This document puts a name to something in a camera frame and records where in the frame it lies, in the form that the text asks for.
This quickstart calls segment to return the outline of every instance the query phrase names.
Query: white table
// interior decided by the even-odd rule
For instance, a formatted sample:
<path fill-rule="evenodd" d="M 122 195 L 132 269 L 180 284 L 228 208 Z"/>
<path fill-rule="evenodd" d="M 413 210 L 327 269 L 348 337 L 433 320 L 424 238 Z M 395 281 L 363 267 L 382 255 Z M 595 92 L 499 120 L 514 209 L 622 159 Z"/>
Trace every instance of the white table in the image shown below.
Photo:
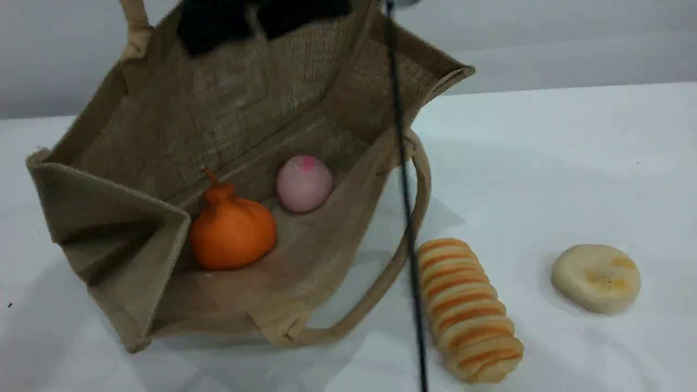
<path fill-rule="evenodd" d="M 526 346 L 518 370 L 472 391 L 695 391 L 697 84 L 448 96 L 414 129 L 431 158 L 421 239 L 458 236 L 479 255 Z M 71 117 L 0 122 L 0 391 L 415 391 L 406 276 L 336 345 L 275 351 L 207 338 L 126 354 L 51 244 L 24 158 Z M 401 231 L 393 178 L 345 284 L 313 320 L 340 316 Z M 559 297 L 550 266 L 577 243 L 632 256 L 628 311 Z M 462 391 L 429 350 L 432 391 Z"/>

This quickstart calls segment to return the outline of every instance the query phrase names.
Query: white background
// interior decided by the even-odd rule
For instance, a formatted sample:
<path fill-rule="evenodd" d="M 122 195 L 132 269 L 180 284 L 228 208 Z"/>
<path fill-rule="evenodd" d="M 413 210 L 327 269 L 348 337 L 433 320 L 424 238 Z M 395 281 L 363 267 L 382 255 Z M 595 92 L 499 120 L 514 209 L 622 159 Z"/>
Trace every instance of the white background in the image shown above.
<path fill-rule="evenodd" d="M 525 356 L 502 384 L 467 391 L 695 391 L 697 84 L 437 98 L 414 129 L 431 159 L 420 241 L 456 236 L 478 254 Z M 51 244 L 23 166 L 72 118 L 0 122 L 0 391 L 416 391 L 406 275 L 336 345 L 277 352 L 201 337 L 126 354 Z M 383 193 L 346 282 L 321 309 L 352 306 L 401 235 L 399 186 Z M 577 243 L 637 263 L 643 287 L 615 316 L 588 313 L 549 281 Z M 431 390 L 462 391 L 429 350 Z"/>
<path fill-rule="evenodd" d="M 144 0 L 157 22 L 177 0 Z M 695 0 L 422 0 L 398 20 L 476 76 L 449 93 L 697 80 Z M 76 114 L 125 45 L 118 0 L 0 1 L 0 118 Z"/>

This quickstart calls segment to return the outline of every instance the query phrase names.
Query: pink ball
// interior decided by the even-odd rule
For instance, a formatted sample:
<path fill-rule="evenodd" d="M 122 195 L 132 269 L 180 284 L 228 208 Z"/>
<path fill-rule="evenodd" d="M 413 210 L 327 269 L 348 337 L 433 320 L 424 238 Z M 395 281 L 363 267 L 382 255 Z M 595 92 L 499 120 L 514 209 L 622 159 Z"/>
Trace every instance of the pink ball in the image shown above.
<path fill-rule="evenodd" d="M 276 177 L 276 193 L 281 205 L 292 212 L 308 212 L 319 207 L 332 192 L 332 172 L 314 156 L 294 156 Z"/>

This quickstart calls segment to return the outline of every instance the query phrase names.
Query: jute bag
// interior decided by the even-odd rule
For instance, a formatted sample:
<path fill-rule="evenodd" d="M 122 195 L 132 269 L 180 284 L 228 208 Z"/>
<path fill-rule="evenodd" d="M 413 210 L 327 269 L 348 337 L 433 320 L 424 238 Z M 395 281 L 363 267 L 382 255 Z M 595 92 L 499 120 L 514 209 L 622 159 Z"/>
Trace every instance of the jute bag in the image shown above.
<path fill-rule="evenodd" d="M 129 43 L 91 102 L 51 150 L 27 160 L 52 236 L 129 352 L 179 333 L 257 335 L 281 347 L 345 336 L 375 306 L 406 259 L 406 240 L 338 324 L 307 328 L 341 285 L 390 170 L 397 166 L 384 19 L 376 0 L 340 20 L 277 40 L 225 44 L 191 59 L 176 39 L 178 9 L 150 27 L 142 0 L 122 0 Z M 409 125 L 428 100 L 471 75 L 399 30 Z M 408 134 L 419 227 L 430 171 Z M 303 153 L 328 164 L 335 189 L 314 212 L 274 198 L 275 175 Z M 279 240 L 236 271 L 201 270 L 187 235 L 208 186 L 203 166 L 262 201 Z"/>

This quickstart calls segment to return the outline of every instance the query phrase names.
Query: striped bread roll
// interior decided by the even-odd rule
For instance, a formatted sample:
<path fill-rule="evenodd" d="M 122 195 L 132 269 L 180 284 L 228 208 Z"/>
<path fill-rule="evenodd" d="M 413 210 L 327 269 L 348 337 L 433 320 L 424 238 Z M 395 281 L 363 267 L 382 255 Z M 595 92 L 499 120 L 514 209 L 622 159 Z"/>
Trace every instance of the striped bread roll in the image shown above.
<path fill-rule="evenodd" d="M 451 371 L 469 384 L 501 382 L 523 358 L 523 344 L 501 336 L 462 349 L 450 361 Z"/>
<path fill-rule="evenodd" d="M 523 345 L 477 256 L 458 239 L 426 242 L 418 256 L 431 331 L 451 372 L 470 384 L 503 380 Z"/>

